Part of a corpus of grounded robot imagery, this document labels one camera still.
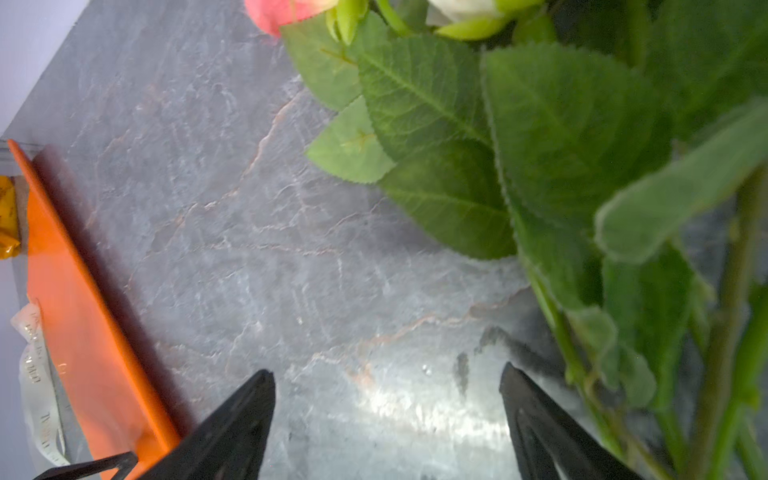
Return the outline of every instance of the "gray countertop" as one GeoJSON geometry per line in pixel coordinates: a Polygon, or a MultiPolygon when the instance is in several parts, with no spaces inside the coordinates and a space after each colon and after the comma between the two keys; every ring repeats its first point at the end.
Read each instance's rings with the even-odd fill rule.
{"type": "Polygon", "coordinates": [[[6,135],[182,433],[270,369],[262,478],[517,478],[506,361],[583,419],[521,267],[315,168],[331,116],[237,0],[92,0],[6,135]]]}

